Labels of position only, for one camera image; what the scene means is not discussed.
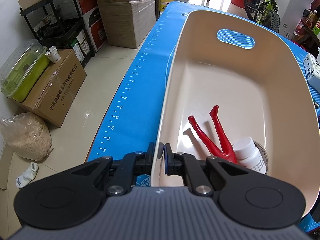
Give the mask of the white paper cup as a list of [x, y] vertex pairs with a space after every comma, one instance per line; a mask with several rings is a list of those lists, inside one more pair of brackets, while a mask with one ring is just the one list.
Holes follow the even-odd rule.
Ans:
[[52, 61], [53, 63], [57, 63], [61, 60], [61, 56], [56, 48], [56, 46], [52, 46], [47, 49], [45, 55]]

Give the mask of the green black bicycle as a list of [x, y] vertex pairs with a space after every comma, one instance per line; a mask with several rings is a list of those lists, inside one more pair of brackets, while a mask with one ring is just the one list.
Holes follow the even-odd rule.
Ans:
[[279, 33], [280, 16], [276, 0], [244, 0], [244, 7], [249, 20]]

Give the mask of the white pill bottle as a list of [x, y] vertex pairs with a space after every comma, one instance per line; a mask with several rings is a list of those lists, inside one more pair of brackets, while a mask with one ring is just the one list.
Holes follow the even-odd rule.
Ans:
[[251, 137], [245, 137], [233, 145], [233, 150], [240, 166], [261, 174], [267, 173], [267, 167], [259, 149]]

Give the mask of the beige plastic storage bin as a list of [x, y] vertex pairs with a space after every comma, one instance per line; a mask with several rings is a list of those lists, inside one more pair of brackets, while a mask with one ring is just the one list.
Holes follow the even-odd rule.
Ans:
[[214, 142], [214, 106], [231, 143], [251, 137], [268, 155], [271, 177], [300, 189], [310, 211], [319, 195], [319, 126], [303, 65], [278, 35], [220, 12], [188, 14], [170, 68], [157, 145], [209, 155], [193, 116]]

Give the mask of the large stacked cardboard box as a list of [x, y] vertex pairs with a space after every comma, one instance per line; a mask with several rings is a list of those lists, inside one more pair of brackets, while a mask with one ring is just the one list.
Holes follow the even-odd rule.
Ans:
[[137, 49], [156, 23], [156, 0], [97, 0], [108, 43]]

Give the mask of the white tape roll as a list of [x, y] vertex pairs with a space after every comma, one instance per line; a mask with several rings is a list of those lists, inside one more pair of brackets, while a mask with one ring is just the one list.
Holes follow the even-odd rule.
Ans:
[[253, 142], [254, 142], [256, 148], [259, 150], [259, 152], [260, 152], [260, 154], [262, 156], [262, 159], [263, 159], [263, 161], [265, 163], [265, 166], [266, 166], [265, 174], [267, 174], [267, 172], [268, 172], [268, 155], [267, 155], [267, 152], [266, 152], [265, 148], [259, 142], [255, 141], [255, 140]]

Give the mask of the white sock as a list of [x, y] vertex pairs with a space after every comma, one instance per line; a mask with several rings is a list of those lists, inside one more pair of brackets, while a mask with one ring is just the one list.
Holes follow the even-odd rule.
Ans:
[[38, 163], [31, 162], [30, 166], [16, 178], [16, 187], [21, 189], [33, 181], [39, 170]]

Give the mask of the white chest freezer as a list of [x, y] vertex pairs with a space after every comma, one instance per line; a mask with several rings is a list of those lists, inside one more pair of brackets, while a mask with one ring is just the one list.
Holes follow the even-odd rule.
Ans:
[[280, 17], [279, 34], [289, 40], [293, 39], [296, 25], [303, 16], [304, 10], [309, 10], [313, 0], [276, 0]]

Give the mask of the floor cardboard box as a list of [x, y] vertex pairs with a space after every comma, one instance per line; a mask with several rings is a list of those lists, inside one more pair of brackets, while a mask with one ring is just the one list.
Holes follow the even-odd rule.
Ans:
[[61, 127], [87, 75], [74, 50], [58, 52], [60, 61], [48, 65], [28, 96], [18, 105]]

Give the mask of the green plastic lidded container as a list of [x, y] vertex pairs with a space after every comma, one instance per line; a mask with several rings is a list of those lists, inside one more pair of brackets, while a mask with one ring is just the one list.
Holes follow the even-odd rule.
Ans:
[[17, 102], [28, 96], [50, 59], [36, 39], [23, 41], [1, 67], [1, 92]]

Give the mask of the bag of grain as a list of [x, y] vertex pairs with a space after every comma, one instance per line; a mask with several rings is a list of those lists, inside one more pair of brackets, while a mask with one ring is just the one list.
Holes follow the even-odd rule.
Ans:
[[46, 123], [30, 112], [1, 118], [1, 135], [25, 159], [42, 161], [52, 151], [52, 137]]

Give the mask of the black metal shelf cart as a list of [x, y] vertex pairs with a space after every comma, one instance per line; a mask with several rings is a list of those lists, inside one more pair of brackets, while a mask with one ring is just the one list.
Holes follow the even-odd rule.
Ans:
[[19, 0], [20, 15], [41, 45], [73, 49], [83, 66], [96, 55], [79, 0]]

